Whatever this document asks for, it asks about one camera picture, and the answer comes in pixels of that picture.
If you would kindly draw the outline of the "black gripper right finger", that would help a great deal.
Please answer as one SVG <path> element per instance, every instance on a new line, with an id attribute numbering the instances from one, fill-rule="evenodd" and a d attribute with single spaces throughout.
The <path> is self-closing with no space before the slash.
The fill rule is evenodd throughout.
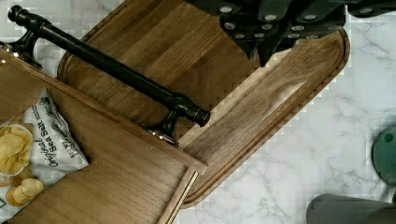
<path id="1" fill-rule="evenodd" d="M 275 26 L 258 46 L 260 64 L 299 38 L 321 38 L 341 29 L 346 12 L 365 19 L 394 10 L 395 0 L 258 0 L 257 18 Z"/>

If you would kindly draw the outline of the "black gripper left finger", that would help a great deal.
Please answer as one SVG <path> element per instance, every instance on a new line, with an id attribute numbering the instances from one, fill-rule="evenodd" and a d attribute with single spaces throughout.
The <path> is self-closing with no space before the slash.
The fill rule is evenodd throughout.
<path id="1" fill-rule="evenodd" d="M 222 30 L 252 59 L 269 60 L 287 28 L 291 0 L 186 0 L 219 18 Z"/>

